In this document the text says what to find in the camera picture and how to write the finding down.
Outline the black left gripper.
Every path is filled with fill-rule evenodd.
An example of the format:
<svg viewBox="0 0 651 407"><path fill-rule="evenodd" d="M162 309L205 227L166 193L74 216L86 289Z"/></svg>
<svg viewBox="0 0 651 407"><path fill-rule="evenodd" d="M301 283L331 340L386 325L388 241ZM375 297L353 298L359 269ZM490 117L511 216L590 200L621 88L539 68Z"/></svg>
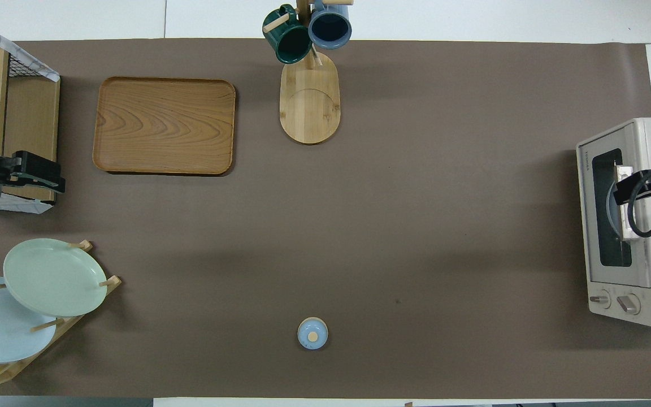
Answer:
<svg viewBox="0 0 651 407"><path fill-rule="evenodd" d="M0 185L43 188L55 193L66 191L60 164L26 150L18 150L11 157L0 157Z"/></svg>

